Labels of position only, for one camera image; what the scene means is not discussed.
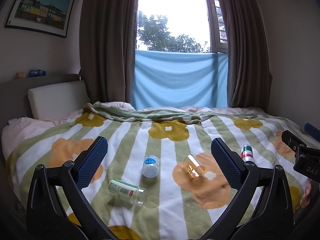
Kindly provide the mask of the person's hand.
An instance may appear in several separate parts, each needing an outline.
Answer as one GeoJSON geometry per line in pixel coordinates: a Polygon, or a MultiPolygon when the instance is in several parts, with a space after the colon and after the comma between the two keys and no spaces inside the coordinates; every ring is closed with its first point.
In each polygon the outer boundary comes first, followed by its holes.
{"type": "Polygon", "coordinates": [[[306,208],[308,206],[308,204],[310,203],[311,191],[312,191],[312,185],[311,185],[311,182],[309,181],[305,187],[305,191],[302,196],[302,199],[300,200],[300,207],[301,208],[306,208]]]}

